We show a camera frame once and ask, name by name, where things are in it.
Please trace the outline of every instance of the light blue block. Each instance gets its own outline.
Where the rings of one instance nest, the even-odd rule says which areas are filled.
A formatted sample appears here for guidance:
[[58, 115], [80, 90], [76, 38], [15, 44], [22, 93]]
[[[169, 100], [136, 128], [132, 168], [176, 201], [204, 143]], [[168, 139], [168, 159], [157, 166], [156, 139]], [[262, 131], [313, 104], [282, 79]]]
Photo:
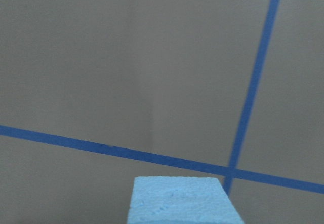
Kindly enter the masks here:
[[211, 177], [136, 177], [127, 224], [242, 224]]

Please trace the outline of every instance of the gray floor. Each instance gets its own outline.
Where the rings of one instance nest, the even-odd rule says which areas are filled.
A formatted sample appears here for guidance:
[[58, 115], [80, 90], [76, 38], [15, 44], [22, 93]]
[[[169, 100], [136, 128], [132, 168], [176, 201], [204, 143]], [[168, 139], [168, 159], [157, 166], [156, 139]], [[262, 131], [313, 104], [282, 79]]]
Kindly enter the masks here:
[[[226, 166], [269, 0], [1, 0], [0, 125]], [[324, 184], [324, 0], [281, 0], [239, 168]], [[0, 223], [126, 223], [133, 179], [214, 176], [0, 137]], [[246, 223], [324, 195], [235, 180]]]

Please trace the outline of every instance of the blue sponge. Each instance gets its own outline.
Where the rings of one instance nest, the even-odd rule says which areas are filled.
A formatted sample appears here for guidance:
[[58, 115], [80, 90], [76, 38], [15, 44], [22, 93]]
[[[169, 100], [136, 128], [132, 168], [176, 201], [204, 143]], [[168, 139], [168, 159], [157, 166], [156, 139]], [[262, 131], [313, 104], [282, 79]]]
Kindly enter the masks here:
[[136, 177], [127, 224], [243, 224], [218, 179]]

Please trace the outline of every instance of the blue stripe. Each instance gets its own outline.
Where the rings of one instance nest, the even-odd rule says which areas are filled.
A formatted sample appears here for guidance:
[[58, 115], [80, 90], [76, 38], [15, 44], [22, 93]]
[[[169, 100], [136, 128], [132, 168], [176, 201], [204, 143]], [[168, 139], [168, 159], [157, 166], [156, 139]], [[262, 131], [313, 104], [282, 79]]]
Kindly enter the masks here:
[[[168, 157], [148, 152], [141, 152], [127, 148], [109, 146], [85, 140], [72, 139], [52, 134], [44, 134], [2, 125], [0, 125], [0, 135], [222, 176], [226, 176], [229, 170], [229, 168], [227, 167], [213, 164]], [[239, 169], [234, 170], [233, 177], [324, 194], [324, 185], [317, 183], [299, 181]]]
[[264, 23], [263, 31], [262, 31], [262, 36], [261, 36], [259, 49], [255, 60], [253, 73], [250, 80], [247, 97], [237, 127], [236, 137], [235, 137], [231, 157], [228, 164], [229, 172], [224, 180], [224, 190], [228, 195], [230, 193], [230, 189], [233, 182], [234, 170], [236, 169], [238, 164], [242, 145], [247, 132], [249, 120], [251, 117], [251, 112], [255, 102], [255, 98], [256, 98], [256, 94], [257, 94], [257, 90], [258, 90], [258, 86], [262, 74], [262, 69], [263, 69], [267, 49], [271, 38], [271, 32], [272, 32], [275, 16], [279, 6], [279, 1], [280, 0], [270, 0], [269, 9]]

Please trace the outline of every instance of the gray background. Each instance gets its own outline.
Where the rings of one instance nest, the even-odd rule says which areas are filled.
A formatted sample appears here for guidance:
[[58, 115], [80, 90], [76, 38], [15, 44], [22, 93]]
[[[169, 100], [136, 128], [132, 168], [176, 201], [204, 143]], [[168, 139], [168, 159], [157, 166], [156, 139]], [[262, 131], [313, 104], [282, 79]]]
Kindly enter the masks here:
[[[268, 3], [0, 0], [0, 124], [226, 166]], [[281, 0], [240, 169], [324, 184], [323, 13]], [[1, 136], [0, 223], [126, 223], [146, 175], [215, 176]], [[324, 220], [321, 194], [231, 199], [246, 223]]]

